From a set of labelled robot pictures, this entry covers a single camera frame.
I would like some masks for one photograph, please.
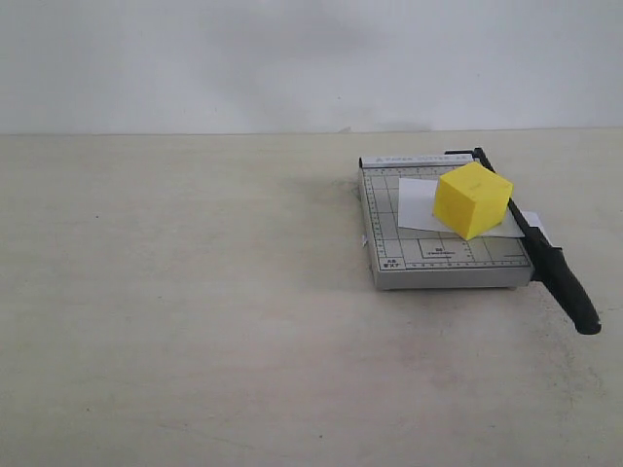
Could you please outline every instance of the paper sheet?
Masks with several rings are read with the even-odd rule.
[[[398,227],[420,231],[452,232],[452,229],[446,227],[432,213],[436,190],[436,180],[401,178],[398,185]],[[522,211],[522,214],[531,226],[540,227],[547,237],[547,233],[545,233],[535,212]],[[501,224],[481,233],[479,236],[521,238],[524,234],[510,211],[507,210]]]

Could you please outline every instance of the yellow foam cube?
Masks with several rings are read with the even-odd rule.
[[[502,222],[512,193],[511,182],[471,162],[439,177],[433,214],[469,240]]]

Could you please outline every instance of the guillotine paper trimmer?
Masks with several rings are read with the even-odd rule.
[[[439,156],[362,158],[359,190],[377,288],[428,289],[521,287],[542,282],[580,334],[602,326],[588,295],[567,266],[562,249],[532,227],[513,200],[509,210],[524,237],[476,237],[398,227],[399,179],[434,180],[458,166],[480,162],[493,171],[481,148]]]

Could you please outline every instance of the white table surface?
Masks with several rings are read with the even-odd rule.
[[[482,146],[540,284],[375,291],[357,158]],[[0,465],[620,466],[623,130],[0,137]]]

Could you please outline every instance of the paper cutter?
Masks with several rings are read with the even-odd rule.
[[[359,191],[378,289],[520,287],[534,271],[519,238],[476,237],[398,227],[398,180],[435,180],[470,155],[362,158]]]

